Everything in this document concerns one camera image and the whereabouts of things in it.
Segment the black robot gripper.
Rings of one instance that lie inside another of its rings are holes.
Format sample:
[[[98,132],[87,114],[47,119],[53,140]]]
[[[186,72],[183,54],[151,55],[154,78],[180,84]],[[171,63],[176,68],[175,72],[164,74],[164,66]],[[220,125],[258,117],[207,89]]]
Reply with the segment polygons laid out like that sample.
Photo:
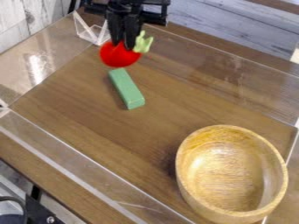
[[[107,15],[107,28],[112,44],[116,46],[123,39],[126,49],[132,50],[140,33],[140,20],[152,25],[166,25],[168,6],[172,0],[81,0],[84,11],[91,14]],[[159,12],[144,9],[147,5],[160,8]]]

